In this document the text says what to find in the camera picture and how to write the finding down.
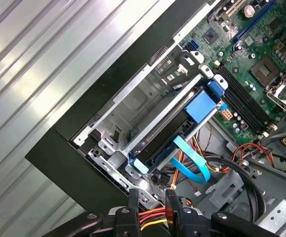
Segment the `expansion slot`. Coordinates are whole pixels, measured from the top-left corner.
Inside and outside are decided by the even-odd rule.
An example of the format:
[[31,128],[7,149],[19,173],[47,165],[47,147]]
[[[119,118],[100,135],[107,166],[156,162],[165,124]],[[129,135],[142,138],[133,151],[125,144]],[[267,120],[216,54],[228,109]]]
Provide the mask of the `expansion slot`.
[[268,130],[272,121],[264,110],[255,102],[236,78],[224,67],[218,72],[228,82],[228,89],[225,91],[225,100],[253,129],[256,133]]
[[258,21],[277,3],[277,0],[270,1],[265,7],[263,7],[248,23],[245,28],[236,35],[236,42],[232,49],[235,51],[239,43],[246,37],[248,32],[258,23]]
[[231,17],[246,1],[247,0],[238,0],[225,12],[225,14],[228,17]]

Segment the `green circuit board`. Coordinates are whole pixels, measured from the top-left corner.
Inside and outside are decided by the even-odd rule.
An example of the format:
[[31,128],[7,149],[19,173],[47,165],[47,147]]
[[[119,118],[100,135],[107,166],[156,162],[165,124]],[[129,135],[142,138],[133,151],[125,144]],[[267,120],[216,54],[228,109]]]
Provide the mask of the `green circuit board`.
[[[199,51],[204,55],[205,62],[212,69],[223,64],[236,80],[245,88],[252,98],[274,121],[280,121],[286,113],[266,96],[265,86],[252,74],[252,69],[266,56],[280,72],[286,72],[286,1],[277,0],[266,14],[248,31],[238,45],[241,50],[234,50],[236,36],[251,21],[245,17],[243,10],[253,5],[255,15],[263,9],[256,1],[247,0],[235,14],[227,20],[203,19],[180,43],[181,47],[194,40]],[[286,89],[282,96],[286,98]],[[236,119],[225,120],[220,114],[216,119],[229,131],[238,143],[243,144],[261,138],[250,128],[235,132],[233,124]]]

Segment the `motherboard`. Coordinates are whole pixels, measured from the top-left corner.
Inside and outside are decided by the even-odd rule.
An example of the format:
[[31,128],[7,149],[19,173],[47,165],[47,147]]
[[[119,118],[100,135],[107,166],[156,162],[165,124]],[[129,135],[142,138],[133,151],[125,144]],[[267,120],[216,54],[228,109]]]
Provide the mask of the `motherboard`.
[[286,0],[224,0],[180,43],[200,51],[229,88],[218,122],[239,144],[286,117]]

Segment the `white corrugated wall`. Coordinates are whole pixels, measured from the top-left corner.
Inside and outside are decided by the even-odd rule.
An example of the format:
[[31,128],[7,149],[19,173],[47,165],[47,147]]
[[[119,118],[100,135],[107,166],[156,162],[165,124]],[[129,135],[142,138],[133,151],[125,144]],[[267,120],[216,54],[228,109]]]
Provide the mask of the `white corrugated wall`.
[[174,0],[0,0],[0,236],[83,211],[24,156]]

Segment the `blue plastic tab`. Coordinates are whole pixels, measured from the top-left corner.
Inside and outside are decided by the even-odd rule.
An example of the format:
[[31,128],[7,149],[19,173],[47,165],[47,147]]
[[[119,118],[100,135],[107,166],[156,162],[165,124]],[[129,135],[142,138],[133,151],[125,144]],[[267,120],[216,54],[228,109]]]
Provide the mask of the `blue plastic tab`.
[[185,111],[196,123],[200,123],[214,108],[216,103],[205,91],[201,91],[186,107]]
[[222,97],[224,95],[223,88],[214,80],[210,81],[208,83],[208,87],[211,89],[211,91],[218,97]]
[[147,174],[148,168],[137,158],[130,158],[130,164],[141,174]]
[[220,110],[220,111],[227,110],[227,104],[218,105],[217,110]]
[[207,161],[203,159],[198,153],[196,153],[180,136],[174,139],[174,143],[186,154],[198,167],[203,177],[194,174],[189,169],[187,169],[182,163],[180,163],[176,158],[171,159],[171,164],[176,167],[181,173],[183,173],[188,179],[196,183],[206,183],[210,179],[210,171],[206,166]]

